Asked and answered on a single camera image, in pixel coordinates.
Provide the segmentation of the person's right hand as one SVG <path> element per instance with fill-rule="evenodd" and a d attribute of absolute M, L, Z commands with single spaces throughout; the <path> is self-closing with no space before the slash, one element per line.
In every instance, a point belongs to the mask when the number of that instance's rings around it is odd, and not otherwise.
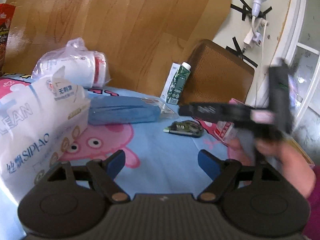
<path fill-rule="evenodd" d="M 281 163 L 282 175 L 305 198 L 319 196 L 319 177 L 304 157 L 285 141 L 255 140 L 255 148 L 264 156 L 275 157 Z"/>

